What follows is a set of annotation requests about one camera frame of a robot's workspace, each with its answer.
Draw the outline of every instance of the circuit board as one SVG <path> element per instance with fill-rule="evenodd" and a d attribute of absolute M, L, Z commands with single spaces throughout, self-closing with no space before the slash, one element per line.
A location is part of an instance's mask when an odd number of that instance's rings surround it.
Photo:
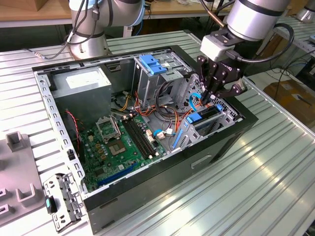
<path fill-rule="evenodd" d="M 133 120 L 140 129 L 149 129 L 141 116 Z M 144 158 L 120 120 L 117 121 L 117 126 L 121 133 L 120 139 L 111 139 L 108 143 L 103 141 L 96 125 L 92 129 L 80 132 L 85 155 L 85 162 L 81 164 L 85 172 L 84 182 L 89 192 L 166 155 L 162 145 L 155 141 L 155 145 L 150 145 L 158 155 L 154 155 L 152 159 Z M 103 135 L 113 131 L 112 128 L 105 126 L 101 130 Z"/>

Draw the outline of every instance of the motherboard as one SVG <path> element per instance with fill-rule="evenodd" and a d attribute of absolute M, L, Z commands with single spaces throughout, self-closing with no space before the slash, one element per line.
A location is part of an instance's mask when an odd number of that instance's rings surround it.
<path fill-rule="evenodd" d="M 166 155 L 158 141 L 148 139 L 150 132 L 141 116 L 129 120 L 101 120 L 93 128 L 80 132 L 85 156 L 82 166 L 88 191 L 92 192 Z"/>

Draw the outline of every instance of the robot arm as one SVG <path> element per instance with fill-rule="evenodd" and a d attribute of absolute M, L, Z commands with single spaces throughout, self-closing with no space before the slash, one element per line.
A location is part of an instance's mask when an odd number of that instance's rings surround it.
<path fill-rule="evenodd" d="M 108 53 L 105 27 L 134 26 L 142 21 L 144 15 L 144 0 L 83 1 L 81 10 L 81 0 L 69 1 L 73 27 L 77 27 L 83 20 L 69 43 L 72 54 L 79 59 L 100 57 Z"/>
<path fill-rule="evenodd" d="M 276 24 L 290 0 L 236 0 L 227 17 L 227 25 L 204 36 L 200 51 L 206 57 L 197 57 L 199 78 L 204 84 L 201 100 L 237 96 L 247 90 L 241 78 L 244 63 L 270 61 L 284 53 L 294 40 L 294 31 L 287 24 Z M 252 60 L 242 57 L 246 45 L 259 43 L 273 27 L 285 27 L 290 32 L 288 45 L 280 53 L 266 59 Z M 224 86 L 236 82 L 230 90 Z"/>

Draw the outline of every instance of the red wire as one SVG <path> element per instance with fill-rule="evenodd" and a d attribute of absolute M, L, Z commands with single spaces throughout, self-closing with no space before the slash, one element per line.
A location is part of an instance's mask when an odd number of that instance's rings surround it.
<path fill-rule="evenodd" d="M 77 143 L 78 143 L 78 151 L 79 151 L 79 131 L 78 131 L 77 121 L 75 120 L 75 118 L 74 118 L 73 114 L 71 114 L 71 112 L 66 111 L 66 113 L 68 113 L 72 117 L 73 122 L 75 124 L 75 131 L 77 132 Z"/>

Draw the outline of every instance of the desk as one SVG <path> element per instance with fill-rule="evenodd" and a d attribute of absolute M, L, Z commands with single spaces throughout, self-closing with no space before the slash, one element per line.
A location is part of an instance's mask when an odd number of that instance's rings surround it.
<path fill-rule="evenodd" d="M 220 15 L 227 15 L 228 12 L 229 8 L 224 9 Z M 172 0 L 171 2 L 156 1 L 151 5 L 150 19 L 197 16 L 208 16 L 202 5 L 198 3 L 184 6 Z M 146 11 L 144 19 L 148 18 L 149 13 Z M 72 24 L 67 0 L 48 0 L 38 12 L 0 6 L 0 28 L 65 24 Z M 132 28 L 125 27 L 124 36 L 131 36 L 131 31 Z"/>
<path fill-rule="evenodd" d="M 113 54 L 177 44 L 194 59 L 200 55 L 200 41 L 183 31 L 109 39 L 108 44 Z M 35 51 L 53 55 L 59 49 Z M 53 61 L 26 51 L 0 53 L 0 138 L 1 133 L 13 130 L 30 136 L 42 182 L 55 173 L 67 173 L 67 167 L 31 67 L 70 60 L 67 50 Z M 315 136 L 246 78 L 244 81 L 249 90 L 237 99 L 259 118 L 254 127 L 218 162 L 97 236 L 305 232 L 315 219 Z M 45 207 L 2 226 L 0 235 L 60 236 Z M 86 215 L 61 235 L 92 236 Z"/>

